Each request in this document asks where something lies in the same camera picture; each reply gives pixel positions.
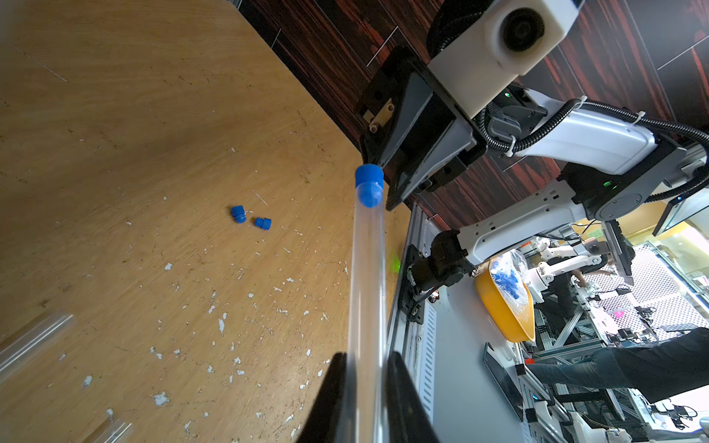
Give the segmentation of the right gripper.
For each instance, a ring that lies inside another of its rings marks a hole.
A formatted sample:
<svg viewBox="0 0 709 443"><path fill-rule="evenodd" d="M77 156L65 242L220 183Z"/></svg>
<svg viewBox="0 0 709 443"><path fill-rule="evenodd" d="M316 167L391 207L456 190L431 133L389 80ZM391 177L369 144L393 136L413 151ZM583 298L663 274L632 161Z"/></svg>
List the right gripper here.
<svg viewBox="0 0 709 443"><path fill-rule="evenodd" d="M356 110L367 123L360 138L368 164L391 164L389 212L411 194L436 190L486 152L472 121L418 55L397 47L363 92Z"/></svg>

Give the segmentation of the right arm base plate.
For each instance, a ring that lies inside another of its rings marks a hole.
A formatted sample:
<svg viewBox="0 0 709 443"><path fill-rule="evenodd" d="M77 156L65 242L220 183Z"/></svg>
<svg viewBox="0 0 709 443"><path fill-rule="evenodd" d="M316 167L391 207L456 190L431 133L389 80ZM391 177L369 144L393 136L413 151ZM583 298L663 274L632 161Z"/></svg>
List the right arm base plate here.
<svg viewBox="0 0 709 443"><path fill-rule="evenodd" d="M415 245L406 247L398 308L408 321L424 323L424 304L439 286L441 277L434 258L424 256Z"/></svg>

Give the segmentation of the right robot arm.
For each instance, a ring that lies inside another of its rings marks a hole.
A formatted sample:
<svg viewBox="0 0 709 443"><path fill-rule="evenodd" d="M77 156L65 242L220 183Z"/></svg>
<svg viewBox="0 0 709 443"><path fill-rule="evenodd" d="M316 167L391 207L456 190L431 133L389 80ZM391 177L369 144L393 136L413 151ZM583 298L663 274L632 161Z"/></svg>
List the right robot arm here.
<svg viewBox="0 0 709 443"><path fill-rule="evenodd" d="M517 85L469 117L405 47L390 53L356 112L367 126L360 138L363 160L393 170L388 210L448 185L491 151L564 162L559 176L534 195L438 234L428 255L407 254L402 308L410 319L435 291L496 254L581 218L605 225L611 253L629 267L618 220L659 200L657 186L684 159L681 138L708 143L705 132L687 125L582 98L559 102Z"/></svg>

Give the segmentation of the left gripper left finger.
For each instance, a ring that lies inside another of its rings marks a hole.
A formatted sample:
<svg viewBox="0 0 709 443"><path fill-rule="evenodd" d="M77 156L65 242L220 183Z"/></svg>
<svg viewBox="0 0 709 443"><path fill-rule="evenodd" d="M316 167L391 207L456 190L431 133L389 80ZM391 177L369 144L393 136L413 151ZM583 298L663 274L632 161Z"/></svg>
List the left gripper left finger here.
<svg viewBox="0 0 709 443"><path fill-rule="evenodd" d="M336 353L332 357L297 443L335 441L345 395L346 366L346 353Z"/></svg>

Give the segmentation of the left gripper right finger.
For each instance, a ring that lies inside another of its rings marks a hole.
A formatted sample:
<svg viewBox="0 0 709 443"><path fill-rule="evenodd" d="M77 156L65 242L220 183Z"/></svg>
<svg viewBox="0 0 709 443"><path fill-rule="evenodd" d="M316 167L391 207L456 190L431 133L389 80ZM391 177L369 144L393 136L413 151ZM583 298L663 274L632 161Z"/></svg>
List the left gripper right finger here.
<svg viewBox="0 0 709 443"><path fill-rule="evenodd" d="M388 358L384 392L389 442L439 442L404 363L404 358L398 352L392 352Z"/></svg>

